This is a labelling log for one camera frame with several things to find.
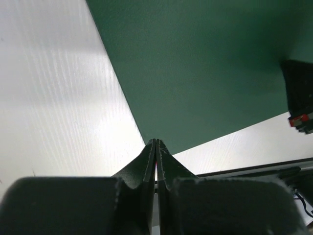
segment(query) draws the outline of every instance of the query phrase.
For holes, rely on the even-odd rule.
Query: black cable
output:
[[[300,199],[300,201],[302,202],[302,204],[303,204],[303,209],[304,209],[305,213],[306,213],[309,217],[313,218],[313,215],[310,214],[310,213],[308,212],[308,210],[307,210],[307,204],[306,204],[306,202],[304,201],[303,197],[301,197],[300,194],[297,193],[297,192],[293,192],[293,193],[294,193],[294,194]]]

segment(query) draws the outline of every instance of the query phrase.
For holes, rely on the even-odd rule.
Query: red component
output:
[[[291,127],[294,127],[294,123],[295,123],[297,120],[299,120],[299,119],[300,119],[300,121],[308,121],[308,120],[310,120],[310,118],[309,118],[309,116],[308,116],[307,114],[303,114],[303,115],[301,115],[301,116],[298,116],[298,117],[295,117],[295,118],[289,120],[290,126],[291,126]]]

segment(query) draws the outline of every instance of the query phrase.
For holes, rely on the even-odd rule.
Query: white wood grain surface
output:
[[[144,146],[84,0],[0,1],[0,197],[24,176],[112,175]]]
[[[290,128],[288,117],[278,115],[174,157],[195,174],[313,157],[313,135]]]

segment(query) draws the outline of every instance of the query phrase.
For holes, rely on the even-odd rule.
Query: green surface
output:
[[[312,0],[87,3],[145,142],[172,154],[286,112],[279,61],[313,59]]]

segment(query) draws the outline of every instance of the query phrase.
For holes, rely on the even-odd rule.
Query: white surface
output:
[[[290,128],[288,113],[198,145],[175,158],[194,174],[313,157],[313,134]]]
[[[33,171],[112,175],[140,153],[84,0],[1,0],[0,55],[0,198]]]

